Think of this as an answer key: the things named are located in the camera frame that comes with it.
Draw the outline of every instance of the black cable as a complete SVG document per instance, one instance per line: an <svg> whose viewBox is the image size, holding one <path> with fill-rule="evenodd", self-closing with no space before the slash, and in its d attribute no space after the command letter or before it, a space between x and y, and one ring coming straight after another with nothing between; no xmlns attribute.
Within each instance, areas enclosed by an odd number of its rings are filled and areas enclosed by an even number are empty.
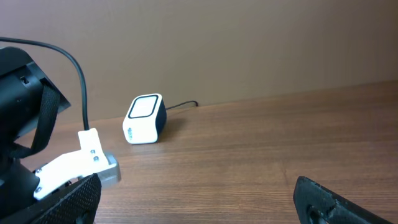
<svg viewBox="0 0 398 224"><path fill-rule="evenodd" d="M173 108L176 108L176 107L178 107L178 106L181 106L181 105L184 105L184 104L187 104L187 103L195 103L196 106L199 106L199 104L198 104L198 102L197 102L196 100L190 100L190 101L186 101L186 102L183 102L183 103L180 103L180 104L177 104L177 105L168 107L168 108L166 108L166 109L167 109L167 110L168 110L168 109L173 109Z"/></svg>
<svg viewBox="0 0 398 224"><path fill-rule="evenodd" d="M83 70L81 69L79 63L76 61L76 59L70 55L68 52L65 50L61 49L60 47L51 45L51 44L46 44L43 42L38 42L38 41L33 41L33 40L22 40L22 39L15 39L15 38L8 38L8 37L0 37L0 41L3 42L10 42L10 43L18 43L18 44L29 44L29 45L36 45L39 47L46 47L48 49L55 50L57 52L60 52L64 56L66 56L72 64L75 66L77 70L77 74L79 74L79 79L80 79L80 88L81 88L81 108L82 108L82 115L83 115L83 125L85 128L85 131L89 130L90 127L88 126L88 117L87 117L87 90L86 90L86 80L85 76L83 74Z"/></svg>

